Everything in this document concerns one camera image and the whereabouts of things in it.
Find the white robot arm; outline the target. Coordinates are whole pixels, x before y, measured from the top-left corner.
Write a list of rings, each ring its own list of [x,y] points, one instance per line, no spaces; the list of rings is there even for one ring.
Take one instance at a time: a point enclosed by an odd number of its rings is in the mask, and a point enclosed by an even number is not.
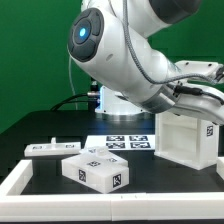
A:
[[[68,51],[92,78],[132,104],[157,114],[224,125],[223,79],[216,62],[171,62],[147,38],[195,14],[202,0],[82,0]]]

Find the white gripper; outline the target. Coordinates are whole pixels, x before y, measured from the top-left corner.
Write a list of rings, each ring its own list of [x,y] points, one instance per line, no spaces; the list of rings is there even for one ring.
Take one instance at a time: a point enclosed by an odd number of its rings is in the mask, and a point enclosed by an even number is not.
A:
[[[176,63],[183,74],[201,74],[224,84],[224,65],[218,62],[182,60]],[[188,78],[175,88],[179,96],[173,113],[224,124],[224,93],[201,78]]]

